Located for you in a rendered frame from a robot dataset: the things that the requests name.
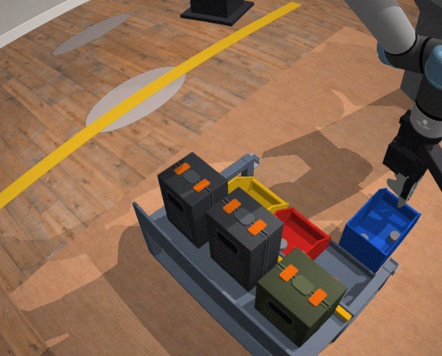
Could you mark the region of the yellow flat bar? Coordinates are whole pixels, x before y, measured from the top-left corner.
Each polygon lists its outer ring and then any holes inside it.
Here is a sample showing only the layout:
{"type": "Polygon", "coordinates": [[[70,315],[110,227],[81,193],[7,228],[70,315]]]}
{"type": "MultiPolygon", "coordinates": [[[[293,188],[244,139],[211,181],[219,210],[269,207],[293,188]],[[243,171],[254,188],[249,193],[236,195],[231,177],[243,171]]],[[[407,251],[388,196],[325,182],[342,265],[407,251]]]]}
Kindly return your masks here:
{"type": "MultiPolygon", "coordinates": [[[[278,262],[283,259],[282,257],[279,256],[278,258],[278,262]]],[[[344,310],[341,306],[337,306],[335,313],[341,317],[344,321],[348,322],[349,319],[352,317],[346,310],[344,310]]]]}

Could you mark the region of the olive green tool case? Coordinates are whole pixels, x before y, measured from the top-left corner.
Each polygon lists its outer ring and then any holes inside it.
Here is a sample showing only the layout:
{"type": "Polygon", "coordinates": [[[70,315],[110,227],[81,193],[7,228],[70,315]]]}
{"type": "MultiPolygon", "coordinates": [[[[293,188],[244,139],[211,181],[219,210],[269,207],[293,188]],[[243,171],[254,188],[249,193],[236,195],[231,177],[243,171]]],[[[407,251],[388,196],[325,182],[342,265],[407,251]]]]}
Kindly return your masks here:
{"type": "Polygon", "coordinates": [[[257,281],[255,309],[300,348],[334,314],[346,290],[296,247],[257,281]]]}

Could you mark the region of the blue bin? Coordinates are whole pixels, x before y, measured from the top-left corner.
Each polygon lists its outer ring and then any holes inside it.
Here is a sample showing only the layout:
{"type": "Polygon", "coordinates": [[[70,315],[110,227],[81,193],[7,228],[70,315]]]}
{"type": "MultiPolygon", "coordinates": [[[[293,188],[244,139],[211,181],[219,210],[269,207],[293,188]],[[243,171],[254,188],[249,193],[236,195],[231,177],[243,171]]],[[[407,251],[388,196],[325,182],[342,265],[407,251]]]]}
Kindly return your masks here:
{"type": "Polygon", "coordinates": [[[407,203],[397,207],[398,200],[387,188],[379,189],[343,230],[339,246],[373,273],[377,273],[420,218],[421,213],[407,203]],[[388,238],[392,231],[400,234],[395,243],[388,238]]]}

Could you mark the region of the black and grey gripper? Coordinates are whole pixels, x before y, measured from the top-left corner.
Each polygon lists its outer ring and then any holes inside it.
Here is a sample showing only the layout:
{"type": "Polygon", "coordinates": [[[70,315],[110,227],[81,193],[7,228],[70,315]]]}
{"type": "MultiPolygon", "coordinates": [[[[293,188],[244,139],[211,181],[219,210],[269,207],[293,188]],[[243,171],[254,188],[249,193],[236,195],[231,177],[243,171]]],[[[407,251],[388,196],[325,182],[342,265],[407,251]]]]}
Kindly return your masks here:
{"type": "Polygon", "coordinates": [[[399,208],[406,205],[427,171],[418,150],[425,144],[434,145],[442,141],[442,137],[428,138],[418,133],[411,124],[410,115],[409,109],[400,117],[398,134],[388,145],[382,162],[394,172],[396,179],[388,178],[386,183],[398,196],[399,208]]]}

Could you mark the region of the dark grey metal shelf rack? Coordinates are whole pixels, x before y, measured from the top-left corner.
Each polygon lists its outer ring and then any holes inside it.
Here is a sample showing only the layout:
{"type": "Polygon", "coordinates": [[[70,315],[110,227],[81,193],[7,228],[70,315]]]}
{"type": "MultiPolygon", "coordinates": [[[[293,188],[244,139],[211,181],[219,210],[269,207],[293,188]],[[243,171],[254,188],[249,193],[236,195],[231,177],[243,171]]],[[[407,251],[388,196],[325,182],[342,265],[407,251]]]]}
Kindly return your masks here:
{"type": "MultiPolygon", "coordinates": [[[[240,173],[254,176],[260,160],[256,154],[246,154],[220,174],[228,182],[240,173]]],[[[136,201],[132,205],[149,252],[253,356],[318,356],[340,337],[401,266],[391,257],[375,274],[331,239],[314,261],[347,287],[339,306],[352,317],[346,322],[332,314],[299,348],[255,309],[256,286],[248,292],[211,258],[209,242],[196,248],[167,219],[164,206],[148,215],[136,201]]]]}

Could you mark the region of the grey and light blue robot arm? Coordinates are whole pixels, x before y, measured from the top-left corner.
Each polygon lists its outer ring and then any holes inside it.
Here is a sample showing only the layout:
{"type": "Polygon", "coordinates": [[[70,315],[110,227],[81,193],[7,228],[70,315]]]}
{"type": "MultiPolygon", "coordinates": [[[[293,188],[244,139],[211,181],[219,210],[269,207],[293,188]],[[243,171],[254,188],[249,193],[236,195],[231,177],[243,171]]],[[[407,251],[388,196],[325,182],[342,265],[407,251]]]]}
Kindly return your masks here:
{"type": "MultiPolygon", "coordinates": [[[[425,137],[442,137],[442,40],[418,35],[396,0],[344,1],[379,42],[382,63],[423,74],[410,121],[425,137]]],[[[425,144],[418,153],[442,192],[441,146],[425,144]]]]}

